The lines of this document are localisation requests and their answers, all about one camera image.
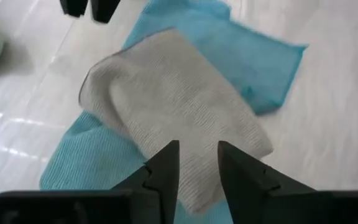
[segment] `gray cloth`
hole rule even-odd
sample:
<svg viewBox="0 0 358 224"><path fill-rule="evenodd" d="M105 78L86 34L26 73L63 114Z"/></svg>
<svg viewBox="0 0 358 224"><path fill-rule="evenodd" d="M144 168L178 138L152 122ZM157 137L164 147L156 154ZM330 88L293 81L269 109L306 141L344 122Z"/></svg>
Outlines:
<svg viewBox="0 0 358 224"><path fill-rule="evenodd" d="M191 213L224 198L219 140L258 159L272 152L237 91L172 29L96 64L80 91L80 105L131 138L146 158L179 140L178 198Z"/></svg>

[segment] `blue towel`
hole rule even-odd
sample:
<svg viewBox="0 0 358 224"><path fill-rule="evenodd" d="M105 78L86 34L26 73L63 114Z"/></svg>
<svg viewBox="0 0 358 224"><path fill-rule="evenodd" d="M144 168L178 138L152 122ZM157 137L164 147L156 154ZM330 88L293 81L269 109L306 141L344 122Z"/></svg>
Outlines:
<svg viewBox="0 0 358 224"><path fill-rule="evenodd" d="M151 0L124 48L175 27L241 93L257 114L280 107L305 47L288 45L231 22L217 1ZM41 189L110 189L145 161L136 145L83 112L62 138ZM232 223L227 202L201 216L178 203L175 223Z"/></svg>

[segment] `tile floor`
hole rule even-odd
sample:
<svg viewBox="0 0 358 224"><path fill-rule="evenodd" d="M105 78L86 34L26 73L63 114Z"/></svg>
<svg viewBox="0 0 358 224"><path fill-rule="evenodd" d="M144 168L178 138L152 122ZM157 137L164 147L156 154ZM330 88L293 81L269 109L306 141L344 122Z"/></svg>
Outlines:
<svg viewBox="0 0 358 224"><path fill-rule="evenodd" d="M121 0L99 25L58 0L0 0L0 191L38 188L88 69L121 48L146 1ZM226 2L233 19L310 44L283 108L260 118L275 147L264 162L317 189L358 189L358 1Z"/></svg>

